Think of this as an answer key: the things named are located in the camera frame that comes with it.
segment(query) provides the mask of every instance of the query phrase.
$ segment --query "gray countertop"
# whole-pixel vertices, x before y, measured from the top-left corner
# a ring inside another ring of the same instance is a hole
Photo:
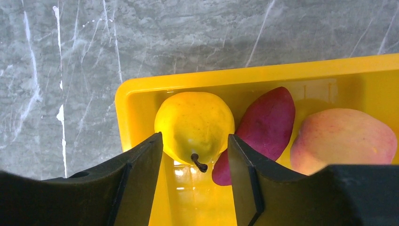
[[[128,79],[399,52],[398,11],[399,0],[2,0],[0,168],[48,179],[120,154],[114,95]]]

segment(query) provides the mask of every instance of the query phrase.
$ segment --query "brown stem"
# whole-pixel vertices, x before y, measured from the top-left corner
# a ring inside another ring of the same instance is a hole
[[[191,155],[191,160],[194,162],[194,164],[198,167],[198,169],[201,172],[205,173],[208,170],[208,165],[200,163],[198,161],[198,158],[199,158],[199,156],[196,153]]]

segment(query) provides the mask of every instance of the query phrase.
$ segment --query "gray marble surface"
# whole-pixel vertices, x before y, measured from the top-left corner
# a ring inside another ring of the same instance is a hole
[[[398,11],[399,0],[2,0],[0,168],[65,177],[121,153],[114,94],[128,79],[399,52]]]

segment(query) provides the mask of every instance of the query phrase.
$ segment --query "purple sweet potato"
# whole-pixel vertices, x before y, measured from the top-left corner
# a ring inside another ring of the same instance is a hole
[[[287,147],[294,125],[295,105],[289,91],[275,88],[255,100],[244,113],[236,135],[262,155],[276,161]],[[227,150],[212,170],[213,181],[231,185]]]

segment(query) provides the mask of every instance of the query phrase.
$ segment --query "yellow bin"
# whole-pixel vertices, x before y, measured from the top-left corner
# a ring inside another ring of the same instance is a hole
[[[291,142],[277,160],[288,168],[289,149],[302,120],[328,108],[366,112],[398,137],[399,54],[390,54],[128,80],[115,97],[122,149],[127,151],[154,133],[157,110],[175,93],[218,95],[231,108],[237,125],[257,97],[279,86],[291,92],[296,107]],[[399,154],[394,163],[399,164]],[[231,186],[217,186],[211,170],[201,173],[164,154],[150,225],[236,225]]]

